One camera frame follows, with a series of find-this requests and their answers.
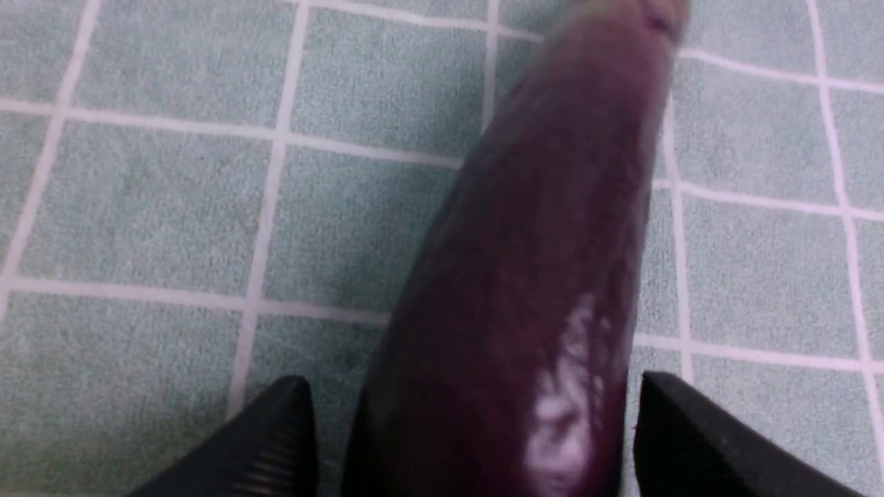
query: light blue tile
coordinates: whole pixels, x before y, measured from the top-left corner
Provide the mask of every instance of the light blue tile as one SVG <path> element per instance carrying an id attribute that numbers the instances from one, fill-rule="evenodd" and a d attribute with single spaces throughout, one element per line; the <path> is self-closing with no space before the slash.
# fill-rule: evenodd
<path id="1" fill-rule="evenodd" d="M 571 0 L 500 0 L 500 24 L 513 29 L 547 34 Z"/>
<path id="2" fill-rule="evenodd" d="M 749 64 L 816 72 L 805 0 L 694 2 L 686 45 Z"/>
<path id="3" fill-rule="evenodd" d="M 679 352 L 650 347 L 633 347 L 629 360 L 629 397 L 626 404 L 626 439 L 623 447 L 623 497 L 639 497 L 636 467 L 632 448 L 635 446 L 639 398 L 642 393 L 642 374 L 645 371 L 668 371 L 681 374 L 682 358 Z"/>
<path id="4" fill-rule="evenodd" d="M 884 223 L 857 219 L 859 280 L 872 356 L 884 359 Z"/>
<path id="5" fill-rule="evenodd" d="M 270 144 L 68 123 L 27 276 L 245 294 Z"/>
<path id="6" fill-rule="evenodd" d="M 829 76 L 884 82 L 884 59 L 875 49 L 884 46 L 881 3 L 877 0 L 818 0 L 817 4 Z"/>
<path id="7" fill-rule="evenodd" d="M 678 334 L 672 224 L 672 196 L 668 190 L 654 191 L 642 261 L 642 286 L 636 323 L 636 330 L 642 333 Z"/>
<path id="8" fill-rule="evenodd" d="M 391 310 L 456 172 L 293 149 L 265 295 Z"/>
<path id="9" fill-rule="evenodd" d="M 663 150 L 663 128 L 657 134 L 657 148 L 654 156 L 654 178 L 665 178 L 667 174 L 666 151 Z"/>
<path id="10" fill-rule="evenodd" d="M 684 206 L 694 338 L 857 356 L 841 218 L 689 196 Z"/>
<path id="11" fill-rule="evenodd" d="M 274 127 L 294 8 L 272 0 L 104 2 L 76 102 Z"/>
<path id="12" fill-rule="evenodd" d="M 479 31 L 313 11 L 293 130 L 464 157 L 481 130 L 484 60 Z"/>
<path id="13" fill-rule="evenodd" d="M 0 333 L 6 492 L 121 495 L 223 422 L 240 318 L 14 294 Z"/>
<path id="14" fill-rule="evenodd" d="M 441 18 L 486 19 L 488 14 L 483 0 L 362 0 L 362 3 Z"/>
<path id="15" fill-rule="evenodd" d="M 19 223 L 46 125 L 46 118 L 0 113 L 0 261 L 5 260 Z"/>
<path id="16" fill-rule="evenodd" d="M 263 317 L 255 335 L 249 396 L 284 375 L 309 383 L 316 413 L 320 495 L 338 495 L 362 377 L 382 330 L 296 317 Z"/>
<path id="17" fill-rule="evenodd" d="M 884 210 L 884 96 L 833 89 L 831 98 L 850 204 Z"/>
<path id="18" fill-rule="evenodd" d="M 677 65 L 675 151 L 685 180 L 767 197 L 835 203 L 815 87 Z"/>
<path id="19" fill-rule="evenodd" d="M 863 495 L 881 495 L 858 372 L 694 357 L 697 389 L 774 443 Z"/>
<path id="20" fill-rule="evenodd" d="M 501 36 L 498 39 L 497 81 L 495 82 L 495 103 L 499 106 L 507 98 L 510 90 L 522 79 L 531 54 L 537 44 L 518 38 Z"/>
<path id="21" fill-rule="evenodd" d="M 82 0 L 0 3 L 0 95 L 53 102 L 80 25 Z"/>

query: white grout line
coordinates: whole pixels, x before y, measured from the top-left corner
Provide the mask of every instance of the white grout line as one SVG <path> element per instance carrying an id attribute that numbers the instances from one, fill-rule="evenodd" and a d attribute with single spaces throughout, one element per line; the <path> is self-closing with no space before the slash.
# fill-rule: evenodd
<path id="1" fill-rule="evenodd" d="M 89 109 L 75 108 L 71 109 L 68 118 L 87 123 L 132 126 L 178 133 L 235 136 L 238 138 L 251 138 L 266 141 L 272 141 L 276 137 L 276 132 L 266 127 L 190 121 L 185 119 L 166 118 L 163 116 L 126 114 L 116 111 L 93 111 Z"/>
<path id="2" fill-rule="evenodd" d="M 307 38 L 307 24 L 310 15 L 308 0 L 300 0 L 294 14 L 292 39 L 289 44 L 286 62 L 286 77 L 283 80 L 282 96 L 279 99 L 277 113 L 276 138 L 271 148 L 270 166 L 264 187 L 261 215 L 258 221 L 258 233 L 255 237 L 255 254 L 248 275 L 246 307 L 242 312 L 240 336 L 236 344 L 236 356 L 233 359 L 233 372 L 230 383 L 230 395 L 227 403 L 228 419 L 236 416 L 245 404 L 248 370 L 252 364 L 252 349 L 255 345 L 255 331 L 258 326 L 258 313 L 263 297 L 264 276 L 267 272 L 267 259 L 270 253 L 273 217 L 282 183 L 283 170 L 286 165 L 286 148 L 289 129 L 294 108 L 294 96 L 298 87 L 301 72 L 301 60 L 304 55 L 304 40 Z"/>
<path id="3" fill-rule="evenodd" d="M 40 209 L 40 200 L 52 174 L 52 165 L 55 163 L 58 154 L 58 145 L 61 142 L 61 134 L 65 127 L 67 112 L 71 108 L 73 92 L 77 88 L 77 81 L 80 79 L 83 65 L 86 63 L 89 42 L 92 40 L 92 33 L 95 31 L 100 9 L 101 0 L 87 0 L 80 15 L 80 25 L 77 28 L 77 38 L 73 44 L 71 60 L 68 62 L 65 76 L 62 78 L 61 85 L 58 88 L 55 105 L 52 108 L 50 122 L 43 140 L 43 147 L 34 166 L 31 187 L 27 192 L 25 204 L 21 209 L 15 233 L 10 240 L 3 268 L 0 269 L 0 325 L 3 324 L 6 317 L 11 280 L 19 270 L 19 263 L 25 253 L 27 239 L 34 229 L 37 211 Z M 41 111 L 43 108 L 35 105 L 33 110 Z"/>
<path id="4" fill-rule="evenodd" d="M 0 111 L 11 111 L 22 114 L 42 115 L 51 107 L 42 103 L 21 102 L 0 98 Z M 160 116 L 141 116 L 125 114 L 115 111 L 93 111 L 81 108 L 72 108 L 68 111 L 68 119 L 96 124 L 110 124 L 115 126 L 133 126 L 147 129 L 172 131 L 179 133 L 196 133 L 218 136 L 235 136 L 240 138 L 272 141 L 276 131 L 259 126 L 239 126 L 223 123 L 210 123 L 200 121 L 188 121 L 183 119 L 165 118 Z M 409 152 L 405 150 L 382 149 L 367 147 L 343 141 L 328 140 L 303 134 L 289 134 L 286 142 L 305 149 L 315 149 L 338 154 L 346 154 L 356 157 L 367 157 L 391 162 L 411 164 L 434 165 L 450 169 L 461 166 L 462 160 L 457 157 L 445 157 L 421 152 Z M 794 210 L 809 214 L 821 214 L 827 216 L 841 216 L 842 208 L 836 205 L 818 203 L 806 203 L 799 201 L 781 200 L 775 198 L 747 195 L 724 190 L 716 190 L 702 187 L 688 181 L 680 180 L 682 194 L 688 194 L 707 200 L 724 203 L 737 203 L 753 207 L 776 210 Z M 669 188 L 669 179 L 656 178 L 654 188 Z M 884 221 L 884 212 L 866 209 L 850 209 L 854 218 L 868 219 L 871 221 Z"/>
<path id="5" fill-rule="evenodd" d="M 804 203 L 791 200 L 780 200 L 775 198 L 766 198 L 755 195 L 739 194 L 734 192 L 726 192 L 722 190 L 713 190 L 707 187 L 700 187 L 691 183 L 682 181 L 680 187 L 683 193 L 690 194 L 698 198 L 706 200 L 714 200 L 716 202 L 736 203 L 740 205 L 748 205 L 751 207 L 761 207 L 771 210 L 794 210 L 797 212 L 805 212 L 808 214 L 821 214 L 825 216 L 841 216 L 843 209 L 837 205 L 825 205 L 817 203 Z"/>
<path id="6" fill-rule="evenodd" d="M 682 183 L 675 156 L 675 104 L 669 96 L 663 115 L 663 158 L 672 191 L 673 236 L 675 242 L 675 291 L 678 295 L 678 329 L 682 344 L 682 379 L 694 383 L 694 360 L 690 353 L 690 306 L 688 296 L 688 255 L 684 234 Z"/>
<path id="7" fill-rule="evenodd" d="M 33 116 L 51 116 L 52 105 L 49 103 L 31 103 L 0 97 L 0 111 L 31 114 Z"/>
<path id="8" fill-rule="evenodd" d="M 407 22 L 423 27 L 441 27 L 453 29 L 468 29 L 472 31 L 485 31 L 488 23 L 480 19 L 451 19 L 423 16 L 401 9 L 392 9 L 373 4 L 358 4 L 347 0 L 310 0 L 311 5 L 319 9 L 346 12 L 369 16 L 378 19 Z"/>
<path id="9" fill-rule="evenodd" d="M 655 190 L 665 190 L 672 187 L 672 181 L 670 181 L 669 178 L 654 178 L 651 182 L 651 186 Z"/>
<path id="10" fill-rule="evenodd" d="M 869 83 L 865 81 L 850 81 L 850 80 L 838 80 L 838 79 L 829 79 L 827 80 L 828 86 L 830 88 L 838 88 L 838 89 L 846 89 L 852 91 L 864 91 L 866 93 L 877 93 L 880 95 L 884 95 L 884 85 L 878 83 Z"/>
<path id="11" fill-rule="evenodd" d="M 651 335 L 648 333 L 636 333 L 636 345 L 640 347 L 653 347 L 673 352 L 685 350 L 684 340 L 681 337 L 668 337 Z M 780 366 L 797 366 L 821 370 L 836 371 L 862 371 L 864 365 L 857 359 L 845 359 L 840 357 L 804 356 L 801 354 L 789 354 L 774 352 L 771 350 L 759 350 L 755 348 L 739 348 L 728 345 L 691 341 L 688 350 L 691 354 L 702 356 L 732 359 L 747 363 L 774 364 Z"/>
<path id="12" fill-rule="evenodd" d="M 325 138 L 306 136 L 303 134 L 289 134 L 286 137 L 286 141 L 291 145 L 297 145 L 306 149 L 324 150 L 327 152 L 334 152 L 338 154 L 347 154 L 350 156 L 367 157 L 393 162 L 436 165 L 439 167 L 447 167 L 450 169 L 457 169 L 461 167 L 461 162 L 463 162 L 462 159 L 456 157 L 444 157 L 432 154 L 424 154 L 421 152 L 408 152 L 405 150 L 366 147 L 364 145 L 344 143 L 343 141 L 327 140 Z"/>
<path id="13" fill-rule="evenodd" d="M 526 42 L 541 43 L 544 40 L 544 37 L 541 34 L 529 33 L 528 31 L 513 29 L 506 26 L 498 26 L 498 33 L 507 38 L 525 40 Z"/>
<path id="14" fill-rule="evenodd" d="M 11 280 L 11 290 L 14 292 L 29 294 L 50 294 L 68 297 L 162 303 L 213 310 L 243 311 L 248 305 L 250 305 L 246 298 L 235 295 L 206 294 L 188 290 L 138 287 L 110 283 L 34 279 L 20 276 Z M 390 318 L 389 313 L 386 312 L 326 307 L 307 302 L 261 300 L 257 303 L 255 309 L 260 315 L 307 317 L 360 325 L 383 326 L 388 323 Z M 685 349 L 684 340 L 682 340 L 681 337 L 658 336 L 648 333 L 636 333 L 635 344 L 641 347 L 661 348 L 665 350 L 673 350 L 675 352 L 680 352 Z M 838 371 L 863 371 L 866 367 L 863 361 L 857 359 L 805 356 L 697 341 L 692 341 L 690 343 L 690 351 L 693 354 L 734 359 L 750 363 L 770 363 L 784 366 L 800 366 Z M 875 372 L 884 373 L 884 362 L 873 363 L 872 369 Z"/>
<path id="15" fill-rule="evenodd" d="M 488 34 L 485 39 L 485 87 L 482 101 L 482 130 L 492 122 L 494 115 L 495 83 L 497 79 L 498 22 L 500 0 L 488 0 Z"/>
<path id="16" fill-rule="evenodd" d="M 165 303 L 220 310 L 243 310 L 246 299 L 233 295 L 208 294 L 171 288 L 138 287 L 110 283 L 71 282 L 56 279 L 13 277 L 10 290 L 30 294 L 93 297 L 138 302 Z"/>
<path id="17" fill-rule="evenodd" d="M 875 383 L 873 372 L 873 358 L 869 344 L 869 333 L 866 328 L 865 313 L 863 312 L 863 290 L 860 283 L 859 271 L 859 248 L 857 246 L 857 227 L 850 215 L 850 199 L 847 188 L 844 185 L 844 166 L 842 163 L 841 147 L 838 143 L 838 129 L 834 122 L 832 102 L 829 95 L 826 69 L 826 46 L 823 42 L 822 25 L 819 21 L 819 11 L 816 0 L 806 0 L 807 9 L 811 17 L 811 30 L 813 32 L 814 58 L 816 59 L 817 75 L 819 84 L 819 106 L 822 110 L 823 122 L 826 125 L 829 153 L 832 156 L 832 170 L 834 173 L 834 191 L 838 197 L 838 204 L 843 209 L 844 232 L 847 239 L 847 271 L 850 279 L 850 295 L 853 304 L 853 317 L 857 329 L 857 347 L 859 349 L 860 362 L 863 364 L 863 378 L 865 381 L 865 393 L 869 402 L 869 412 L 872 416 L 872 428 L 875 445 L 878 448 L 878 464 L 880 467 L 881 483 L 884 484 L 884 416 L 881 413 L 878 387 Z"/>
<path id="18" fill-rule="evenodd" d="M 261 314 L 275 314 L 290 317 L 312 317 L 314 319 L 329 319 L 341 323 L 357 325 L 384 326 L 390 320 L 390 315 L 385 312 L 373 312 L 369 310 L 350 310 L 333 307 L 324 307 L 305 302 L 277 302 L 261 301 L 259 311 Z"/>
<path id="19" fill-rule="evenodd" d="M 810 74 L 788 73 L 785 71 L 777 71 L 775 69 L 767 69 L 752 64 L 744 64 L 729 58 L 719 57 L 702 50 L 681 49 L 678 53 L 680 58 L 687 58 L 706 62 L 707 64 L 717 65 L 723 69 L 734 71 L 735 73 L 751 74 L 769 80 L 790 81 L 804 85 L 819 84 L 819 77 Z"/>

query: square tile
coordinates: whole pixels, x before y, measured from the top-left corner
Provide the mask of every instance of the square tile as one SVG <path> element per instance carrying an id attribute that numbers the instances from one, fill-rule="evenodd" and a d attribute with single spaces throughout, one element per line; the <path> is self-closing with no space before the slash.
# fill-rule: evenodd
<path id="1" fill-rule="evenodd" d="M 0 95 L 53 102 L 73 55 L 83 0 L 0 3 Z"/>
<path id="2" fill-rule="evenodd" d="M 280 187 L 265 295 L 391 310 L 456 174 L 295 149 Z"/>
<path id="3" fill-rule="evenodd" d="M 294 131 L 467 155 L 482 125 L 484 33 L 336 11 L 311 16 Z"/>
<path id="4" fill-rule="evenodd" d="M 655 335 L 678 334 L 675 238 L 669 190 L 655 190 L 651 201 L 636 331 Z"/>
<path id="5" fill-rule="evenodd" d="M 694 338 L 857 357 L 841 218 L 689 196 L 684 206 Z"/>
<path id="6" fill-rule="evenodd" d="M 255 392 L 290 374 L 309 381 L 323 497 L 338 495 L 362 378 L 381 332 L 379 327 L 297 317 L 264 317 L 259 323 L 249 389 Z"/>
<path id="7" fill-rule="evenodd" d="M 68 123 L 20 272 L 245 294 L 270 144 Z"/>
<path id="8" fill-rule="evenodd" d="M 638 405 L 642 393 L 642 374 L 645 371 L 668 371 L 681 375 L 680 352 L 650 347 L 633 347 L 629 359 L 629 397 L 626 404 L 626 439 L 623 443 L 623 497 L 640 497 L 632 448 L 635 446 Z"/>
<path id="9" fill-rule="evenodd" d="M 694 356 L 694 375 L 698 390 L 792 455 L 863 495 L 884 493 L 860 373 Z"/>
<path id="10" fill-rule="evenodd" d="M 46 118 L 0 113 L 0 264 L 19 224 L 21 209 L 31 187 L 34 165 L 43 146 Z"/>
<path id="11" fill-rule="evenodd" d="M 805 0 L 703 0 L 691 6 L 685 44 L 740 62 L 816 73 Z"/>
<path id="12" fill-rule="evenodd" d="M 884 60 L 869 47 L 884 45 L 884 9 L 875 0 L 818 0 L 828 75 L 884 82 Z"/>
<path id="13" fill-rule="evenodd" d="M 500 0 L 499 22 L 513 29 L 547 34 L 571 0 Z"/>
<path id="14" fill-rule="evenodd" d="M 833 89 L 831 98 L 850 204 L 884 210 L 884 95 Z"/>
<path id="15" fill-rule="evenodd" d="M 872 345 L 872 356 L 884 359 L 884 223 L 857 219 L 859 282 L 863 289 L 863 311 Z"/>
<path id="16" fill-rule="evenodd" d="M 835 203 L 815 87 L 681 60 L 675 152 L 686 181 L 727 191 Z"/>
<path id="17" fill-rule="evenodd" d="M 485 2 L 477 0 L 362 0 L 361 3 L 438 18 L 484 20 L 488 17 Z"/>
<path id="18" fill-rule="evenodd" d="M 105 2 L 75 101 L 274 127 L 294 8 L 272 0 Z"/>
<path id="19" fill-rule="evenodd" d="M 522 80 L 525 69 L 531 60 L 537 44 L 518 38 L 498 38 L 498 66 L 496 71 L 494 102 L 495 107 L 509 95 L 510 90 Z"/>
<path id="20" fill-rule="evenodd" d="M 13 294 L 0 333 L 0 481 L 121 495 L 225 419 L 240 318 L 142 302 Z"/>

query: glossy purple surface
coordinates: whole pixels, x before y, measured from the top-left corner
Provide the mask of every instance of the glossy purple surface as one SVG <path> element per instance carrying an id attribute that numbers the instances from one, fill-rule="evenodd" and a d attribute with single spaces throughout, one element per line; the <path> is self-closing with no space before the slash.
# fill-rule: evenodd
<path id="1" fill-rule="evenodd" d="M 575 2 L 462 168 L 366 378 L 345 497 L 614 496 L 679 0 Z"/>

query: tiled floor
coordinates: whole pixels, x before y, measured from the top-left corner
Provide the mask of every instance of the tiled floor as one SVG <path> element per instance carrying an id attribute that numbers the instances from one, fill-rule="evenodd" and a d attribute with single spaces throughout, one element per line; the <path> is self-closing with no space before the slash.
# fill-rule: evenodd
<path id="1" fill-rule="evenodd" d="M 332 494 L 422 230 L 563 4 L 490 1 L 0 4 L 0 492 L 123 493 L 299 372 Z M 884 12 L 732 4 L 675 76 L 628 423 L 680 372 L 881 495 Z"/>

